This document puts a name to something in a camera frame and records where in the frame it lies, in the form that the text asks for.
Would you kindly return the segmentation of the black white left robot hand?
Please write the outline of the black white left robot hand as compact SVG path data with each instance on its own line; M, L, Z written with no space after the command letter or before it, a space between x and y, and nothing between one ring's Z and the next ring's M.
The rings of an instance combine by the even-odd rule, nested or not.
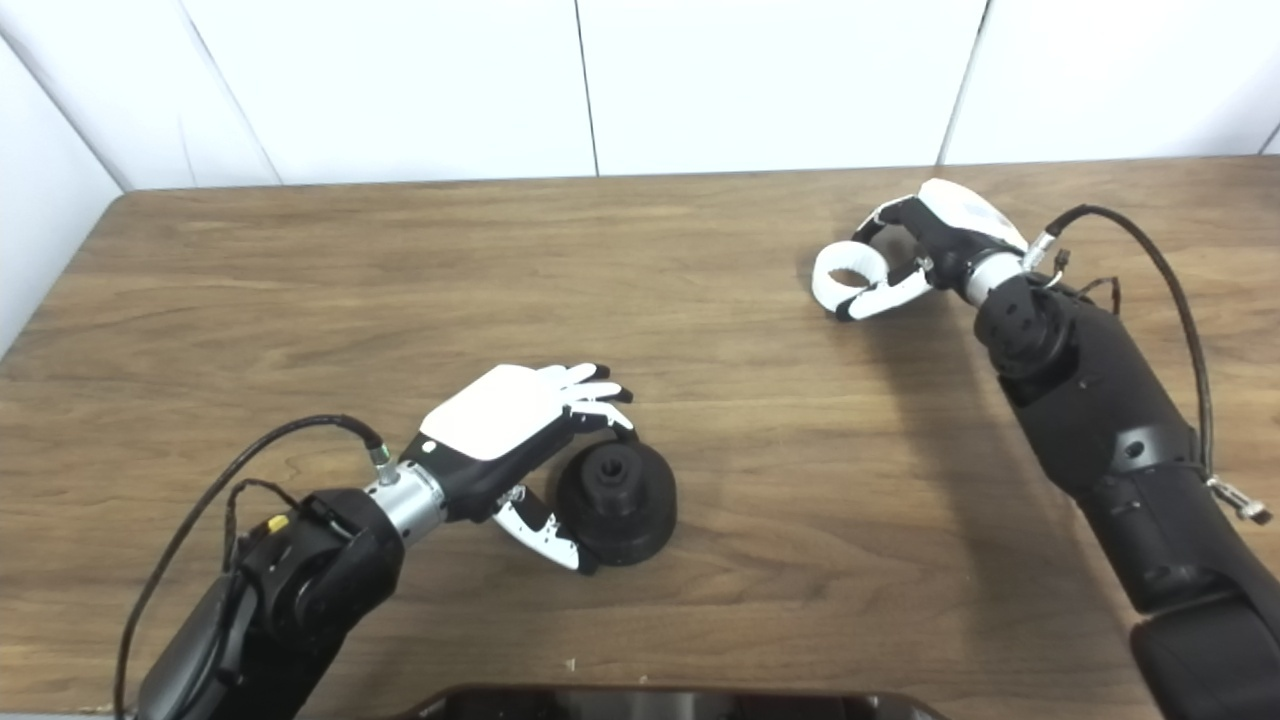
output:
M524 482L577 436L636 439L620 409L632 398L603 365L499 364L433 409L396 479L370 492L407 547L447 523L493 520L534 553L590 577L598 561Z

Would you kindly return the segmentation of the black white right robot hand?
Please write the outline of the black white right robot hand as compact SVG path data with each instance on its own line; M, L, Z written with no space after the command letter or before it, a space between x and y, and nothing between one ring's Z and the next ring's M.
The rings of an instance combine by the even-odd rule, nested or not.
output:
M1024 275L1029 249L991 202L932 178L909 196L881 204L849 240L823 247L812 297L841 322L861 322L955 291L979 307L1006 281Z

